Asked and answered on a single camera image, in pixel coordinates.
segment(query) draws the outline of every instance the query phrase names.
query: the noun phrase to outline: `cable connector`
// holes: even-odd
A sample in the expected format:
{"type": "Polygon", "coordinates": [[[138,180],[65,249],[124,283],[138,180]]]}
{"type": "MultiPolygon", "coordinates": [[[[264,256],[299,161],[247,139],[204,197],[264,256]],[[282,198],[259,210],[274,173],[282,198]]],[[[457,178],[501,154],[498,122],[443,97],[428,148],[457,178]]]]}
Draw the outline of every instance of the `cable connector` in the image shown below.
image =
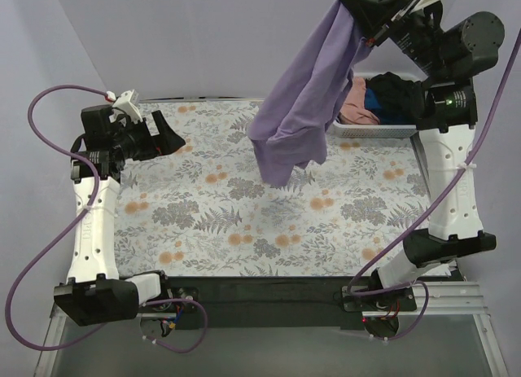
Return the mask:
{"type": "Polygon", "coordinates": [[[109,103],[114,103],[116,101],[117,97],[114,92],[111,92],[110,90],[107,91],[107,94],[105,95],[105,100],[107,100],[109,103]]]}

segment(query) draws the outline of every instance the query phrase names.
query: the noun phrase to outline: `floral tablecloth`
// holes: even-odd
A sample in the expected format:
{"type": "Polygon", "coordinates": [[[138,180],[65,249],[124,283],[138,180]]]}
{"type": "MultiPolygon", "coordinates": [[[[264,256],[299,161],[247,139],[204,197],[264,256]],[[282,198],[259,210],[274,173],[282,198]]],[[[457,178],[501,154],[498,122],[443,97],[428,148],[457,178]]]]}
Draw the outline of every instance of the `floral tablecloth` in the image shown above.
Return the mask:
{"type": "Polygon", "coordinates": [[[264,184],[246,137],[260,104],[141,105],[144,115],[160,109],[187,144],[125,167],[120,274],[351,275],[427,206],[408,139],[330,136],[325,164],[295,169],[284,188],[264,184]]]}

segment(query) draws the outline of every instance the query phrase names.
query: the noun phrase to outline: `white cable tie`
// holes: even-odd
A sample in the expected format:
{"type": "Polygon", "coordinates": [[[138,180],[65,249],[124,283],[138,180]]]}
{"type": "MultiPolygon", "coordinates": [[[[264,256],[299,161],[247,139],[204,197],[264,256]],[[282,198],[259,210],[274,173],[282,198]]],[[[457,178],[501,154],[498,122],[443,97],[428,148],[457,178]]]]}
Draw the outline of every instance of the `white cable tie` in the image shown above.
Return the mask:
{"type": "Polygon", "coordinates": [[[470,164],[460,163],[460,164],[458,164],[458,169],[465,169],[466,171],[468,169],[475,169],[475,164],[474,163],[470,163],[470,164]]]}

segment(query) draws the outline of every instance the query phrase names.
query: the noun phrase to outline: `dark blue cloth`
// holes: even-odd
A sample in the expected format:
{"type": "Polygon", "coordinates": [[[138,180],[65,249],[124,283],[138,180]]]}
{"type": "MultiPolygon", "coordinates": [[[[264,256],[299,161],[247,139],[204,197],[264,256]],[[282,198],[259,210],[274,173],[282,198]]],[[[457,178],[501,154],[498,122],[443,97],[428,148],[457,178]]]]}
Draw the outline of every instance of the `dark blue cloth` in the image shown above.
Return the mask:
{"type": "Polygon", "coordinates": [[[364,106],[366,110],[373,112],[378,119],[380,119],[381,125],[408,125],[407,119],[400,114],[384,110],[380,105],[376,94],[373,90],[366,91],[366,97],[364,99],[364,106]]]}

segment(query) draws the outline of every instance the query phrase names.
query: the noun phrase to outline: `laundry basket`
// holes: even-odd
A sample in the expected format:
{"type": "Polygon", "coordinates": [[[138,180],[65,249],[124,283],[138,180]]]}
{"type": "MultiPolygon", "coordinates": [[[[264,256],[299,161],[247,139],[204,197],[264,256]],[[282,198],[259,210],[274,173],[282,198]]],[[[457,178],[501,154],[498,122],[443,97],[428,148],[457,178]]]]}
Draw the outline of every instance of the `laundry basket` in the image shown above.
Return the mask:
{"type": "MultiPolygon", "coordinates": [[[[404,80],[419,81],[410,74],[395,74],[404,80]]],[[[358,73],[356,76],[369,79],[375,75],[358,73]]],[[[415,125],[343,125],[335,119],[327,132],[341,138],[410,138],[417,130],[415,125]]]]}

